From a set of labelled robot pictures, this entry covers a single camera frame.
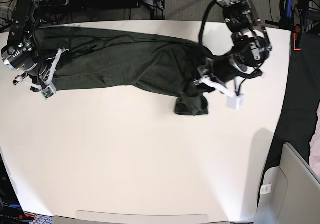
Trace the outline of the green long-sleeve T-shirt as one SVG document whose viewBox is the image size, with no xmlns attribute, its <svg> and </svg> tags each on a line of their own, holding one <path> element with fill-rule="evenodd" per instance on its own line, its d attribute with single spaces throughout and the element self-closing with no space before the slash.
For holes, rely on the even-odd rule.
<svg viewBox="0 0 320 224">
<path fill-rule="evenodd" d="M 53 77 L 59 91 L 133 86 L 175 97 L 177 115 L 201 116 L 209 112 L 204 94 L 213 89 L 194 84 L 198 68 L 207 59 L 193 41 L 67 26 L 40 28 L 35 37 L 45 55 L 67 49 Z"/>
</svg>

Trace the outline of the black power strip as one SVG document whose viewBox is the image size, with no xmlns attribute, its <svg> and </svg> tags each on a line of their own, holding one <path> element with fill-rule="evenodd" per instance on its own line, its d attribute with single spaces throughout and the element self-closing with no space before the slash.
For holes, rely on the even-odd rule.
<svg viewBox="0 0 320 224">
<path fill-rule="evenodd" d="M 48 6 L 49 7 L 63 7 L 69 5 L 70 0 L 49 0 Z"/>
</svg>

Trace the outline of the dark grey cloth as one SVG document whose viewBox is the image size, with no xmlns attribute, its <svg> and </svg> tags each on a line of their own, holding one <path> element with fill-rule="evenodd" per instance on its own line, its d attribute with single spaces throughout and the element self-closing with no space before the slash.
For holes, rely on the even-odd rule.
<svg viewBox="0 0 320 224">
<path fill-rule="evenodd" d="M 265 171 L 280 165 L 285 143 L 290 143 L 306 162 L 310 159 L 310 142 L 319 120 L 320 37 L 303 34 L 300 48 L 290 54 L 284 101 Z"/>
</svg>

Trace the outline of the red clamp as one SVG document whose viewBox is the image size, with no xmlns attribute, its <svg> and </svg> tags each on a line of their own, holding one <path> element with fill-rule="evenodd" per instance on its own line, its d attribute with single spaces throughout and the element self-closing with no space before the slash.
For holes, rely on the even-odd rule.
<svg viewBox="0 0 320 224">
<path fill-rule="evenodd" d="M 293 50 L 301 51 L 300 43 L 302 38 L 302 26 L 297 24 L 293 31 Z"/>
</svg>

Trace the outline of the white barcode label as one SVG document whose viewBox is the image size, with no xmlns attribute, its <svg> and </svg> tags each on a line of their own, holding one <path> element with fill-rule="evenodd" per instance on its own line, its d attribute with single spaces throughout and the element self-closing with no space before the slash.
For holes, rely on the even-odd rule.
<svg viewBox="0 0 320 224">
<path fill-rule="evenodd" d="M 260 187 L 259 194 L 262 196 L 262 195 L 270 194 L 271 192 L 272 192 L 272 184 L 266 184 Z"/>
</svg>

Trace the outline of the grey plastic bin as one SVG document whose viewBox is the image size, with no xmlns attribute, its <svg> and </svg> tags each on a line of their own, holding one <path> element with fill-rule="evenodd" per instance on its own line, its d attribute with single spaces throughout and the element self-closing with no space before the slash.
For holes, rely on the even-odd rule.
<svg viewBox="0 0 320 224">
<path fill-rule="evenodd" d="M 265 173 L 267 184 L 272 191 L 259 195 L 255 224 L 320 222 L 320 178 L 291 144 L 283 145 L 279 166 Z"/>
</svg>

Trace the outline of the black box with red logo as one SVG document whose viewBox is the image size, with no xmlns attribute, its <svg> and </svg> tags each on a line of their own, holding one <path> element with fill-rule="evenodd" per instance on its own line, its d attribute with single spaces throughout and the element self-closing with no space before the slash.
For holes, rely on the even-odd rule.
<svg viewBox="0 0 320 224">
<path fill-rule="evenodd" d="M 23 211 L 9 178 L 5 163 L 0 156 L 0 223 L 30 224 L 36 216 Z"/>
</svg>

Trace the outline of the black table leg frame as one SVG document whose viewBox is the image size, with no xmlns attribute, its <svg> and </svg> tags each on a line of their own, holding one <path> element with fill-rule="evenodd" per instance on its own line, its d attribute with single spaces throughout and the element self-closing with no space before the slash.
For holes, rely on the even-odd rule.
<svg viewBox="0 0 320 224">
<path fill-rule="evenodd" d="M 166 0 L 143 0 L 143 6 L 149 11 L 151 20 L 166 19 Z"/>
</svg>

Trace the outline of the blue handled tool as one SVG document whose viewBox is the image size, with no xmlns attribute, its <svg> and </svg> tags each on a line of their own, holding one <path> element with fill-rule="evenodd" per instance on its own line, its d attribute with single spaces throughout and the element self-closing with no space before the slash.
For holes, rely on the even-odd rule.
<svg viewBox="0 0 320 224">
<path fill-rule="evenodd" d="M 292 18 L 292 0 L 285 1 L 285 8 L 284 8 L 284 19 L 285 22 L 290 22 Z"/>
</svg>

